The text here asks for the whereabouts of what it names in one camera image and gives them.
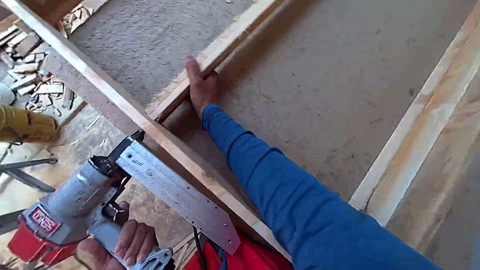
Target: metal rod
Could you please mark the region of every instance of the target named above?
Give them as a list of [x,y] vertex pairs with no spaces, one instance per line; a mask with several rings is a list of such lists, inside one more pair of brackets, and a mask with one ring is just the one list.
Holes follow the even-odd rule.
[[44,193],[50,193],[54,192],[55,188],[47,185],[46,183],[38,180],[37,178],[23,172],[22,170],[18,168],[11,168],[11,169],[6,169],[3,171],[4,173],[8,174],[11,177],[16,178],[18,181],[24,183],[25,185],[36,188],[37,190],[44,192]]
[[7,169],[12,169],[12,168],[22,168],[22,167],[27,167],[27,166],[34,166],[34,165],[39,165],[39,164],[55,164],[59,160],[57,158],[48,158],[48,159],[41,159],[41,160],[30,160],[30,161],[22,161],[22,162],[15,162],[15,163],[9,163],[9,164],[2,164],[0,165],[0,172],[7,170]]
[[206,270],[204,255],[202,253],[202,247],[200,246],[200,239],[198,239],[197,228],[193,226],[193,236],[195,237],[195,244],[197,245],[198,260],[200,261],[200,267],[202,270]]
[[17,222],[17,218],[24,210],[25,209],[22,209],[0,216],[0,235],[11,232],[18,228],[19,224]]

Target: finger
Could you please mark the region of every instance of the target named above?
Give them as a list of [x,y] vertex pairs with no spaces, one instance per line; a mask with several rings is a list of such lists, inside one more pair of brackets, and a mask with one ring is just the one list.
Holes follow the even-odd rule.
[[125,270],[125,268],[114,257],[110,257],[107,266],[97,268],[97,270]]
[[137,230],[135,231],[135,236],[133,237],[132,243],[128,247],[127,254],[125,254],[125,264],[127,266],[132,266],[137,261],[138,253],[142,247],[145,236],[147,233],[147,225],[145,223],[139,223],[137,225]]
[[137,256],[137,262],[143,263],[147,258],[148,254],[152,251],[153,246],[158,245],[155,236],[155,229],[153,227],[148,226],[147,232],[145,235],[145,241],[140,248],[140,252]]
[[133,241],[135,231],[137,230],[137,221],[127,221],[120,232],[119,241],[115,247],[115,256],[123,258],[127,254],[127,249]]
[[78,244],[80,251],[86,252],[93,257],[96,269],[103,269],[111,258],[110,254],[96,239],[85,239]]
[[218,73],[214,70],[207,78],[207,81],[212,81],[218,79]]
[[203,81],[200,65],[192,55],[187,55],[185,58],[185,69],[187,70],[188,79],[190,80],[191,85]]
[[126,201],[122,201],[119,203],[120,208],[124,209],[124,211],[119,212],[115,216],[115,222],[123,225],[125,222],[128,221],[128,216],[130,215],[130,204]]

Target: wooden board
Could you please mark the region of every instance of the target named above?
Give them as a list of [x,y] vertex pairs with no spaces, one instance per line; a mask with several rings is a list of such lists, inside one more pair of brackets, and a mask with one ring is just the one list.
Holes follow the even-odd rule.
[[[459,110],[464,110],[458,105],[480,68],[479,20],[480,3],[350,199],[353,207],[367,212],[382,226],[390,221],[440,134],[447,132],[447,124],[455,122]],[[462,146],[461,149],[465,152],[468,147]],[[453,165],[454,168],[459,168],[461,163]]]
[[[210,74],[248,35],[285,0],[258,0],[197,57],[203,75]],[[150,103],[146,112],[162,123],[188,96],[190,81],[184,70]]]
[[[480,2],[460,30],[463,42],[456,51],[478,53],[468,40],[479,38]],[[424,160],[402,204],[387,228],[412,248],[427,252],[455,201],[458,187],[478,164],[472,163],[480,146],[480,72],[469,82],[463,98]]]
[[65,39],[51,25],[45,22],[37,14],[32,12],[19,0],[2,0],[15,15],[23,20],[39,36],[50,44],[72,66],[82,73],[93,85],[105,96],[126,113],[139,127],[141,127],[155,142],[157,142],[168,154],[177,160],[189,173],[191,173],[204,187],[211,191],[216,199],[228,207],[228,213],[235,213],[241,220],[253,228],[268,243],[291,259],[288,253],[280,246],[273,237],[270,229],[260,221],[250,209],[247,209],[231,193],[219,184],[219,174],[212,170],[206,170],[208,164],[189,148],[184,142],[175,137],[165,127],[156,123],[148,116],[142,106],[134,100],[118,83],[93,63],[85,54]]

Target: blue sleeve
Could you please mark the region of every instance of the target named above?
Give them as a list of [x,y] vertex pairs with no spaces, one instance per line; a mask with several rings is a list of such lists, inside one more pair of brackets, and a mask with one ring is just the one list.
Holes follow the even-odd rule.
[[295,269],[438,269],[217,105],[204,109],[202,126]]

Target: wood grain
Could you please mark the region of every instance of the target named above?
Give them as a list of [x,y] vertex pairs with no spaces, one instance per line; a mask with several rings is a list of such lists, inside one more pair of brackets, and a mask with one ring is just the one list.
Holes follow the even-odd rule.
[[[100,67],[93,63],[75,45],[65,39],[51,25],[32,12],[19,0],[2,0],[12,11],[32,28],[39,36],[50,44],[62,57],[75,67],[85,78],[87,78],[100,92],[107,96],[120,110],[128,115],[140,128],[150,135],[168,154],[177,160],[189,173],[191,173],[204,187],[206,187],[218,200],[223,202],[229,213],[235,213],[249,226],[261,222],[250,209],[247,209],[231,193],[229,193],[217,178],[221,176],[215,171],[206,171],[208,167],[203,159],[189,148],[183,141],[175,137],[165,127],[156,123],[148,116],[142,106],[127,93],[123,87],[115,82]],[[257,231],[272,246],[280,247],[278,250],[285,257],[290,259],[288,253],[281,248],[272,232],[268,230]]]
[[382,226],[390,221],[480,68],[479,20],[477,3],[349,201]]
[[[197,60],[202,75],[209,75],[248,35],[254,31],[285,0],[258,0],[204,49]],[[154,98],[146,112],[162,123],[189,93],[190,81],[184,70],[170,85]]]

